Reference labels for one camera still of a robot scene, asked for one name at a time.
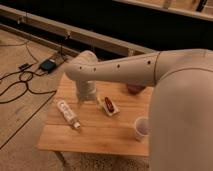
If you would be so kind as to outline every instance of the wooden table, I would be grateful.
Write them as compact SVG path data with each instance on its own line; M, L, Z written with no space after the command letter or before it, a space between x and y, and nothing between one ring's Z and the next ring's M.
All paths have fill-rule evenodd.
M125 84L96 82L100 97L109 97L120 113L109 117L95 102L77 106L74 82L63 75L57 94L50 107L38 149L54 151L63 164L61 151L103 153L117 155L149 155L148 138L138 142L134 139L134 121L139 116L147 117L152 88L138 95L128 93ZM73 130L66 123L56 104L66 100L79 117L81 130Z

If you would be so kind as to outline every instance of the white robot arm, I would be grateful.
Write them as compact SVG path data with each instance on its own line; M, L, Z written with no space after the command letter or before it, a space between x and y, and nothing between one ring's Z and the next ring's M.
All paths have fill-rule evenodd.
M98 62L90 51L67 76L79 100L96 98L95 80L155 86L150 104L152 171L213 170L213 52L162 51Z

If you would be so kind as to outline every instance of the floor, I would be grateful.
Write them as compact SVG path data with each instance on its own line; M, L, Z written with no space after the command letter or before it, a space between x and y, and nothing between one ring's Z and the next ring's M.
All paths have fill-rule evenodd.
M21 44L26 40L0 30L0 45ZM54 50L34 42L28 42L30 52L39 61L50 57ZM0 78L5 73L18 70L18 66L35 61L27 52L26 46L0 46ZM29 88L34 92L46 92L57 89L66 63L56 71L43 77L34 77L29 81ZM29 70L34 71L37 65ZM0 93L11 83L18 81L19 74L12 75L0 83ZM10 100L25 90L24 85L11 87L0 102ZM147 171L147 159L134 156L98 155L64 153L69 166L63 167L53 152L39 151L36 148L51 100L34 116L33 113L52 94L34 95L27 92L21 98L8 104L0 104L0 170L1 171Z

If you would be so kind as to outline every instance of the cup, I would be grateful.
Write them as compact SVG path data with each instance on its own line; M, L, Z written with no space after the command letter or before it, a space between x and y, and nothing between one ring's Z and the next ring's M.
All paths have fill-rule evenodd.
M144 137L149 136L149 121L148 118L139 117L134 123L135 139L142 141Z

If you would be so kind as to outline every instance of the food item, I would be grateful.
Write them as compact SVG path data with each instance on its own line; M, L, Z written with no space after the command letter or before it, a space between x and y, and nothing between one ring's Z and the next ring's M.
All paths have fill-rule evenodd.
M115 109L113 107L113 104L112 104L111 100L108 97L105 97L104 100L105 100L105 104L106 104L106 107L107 107L108 111L113 113Z

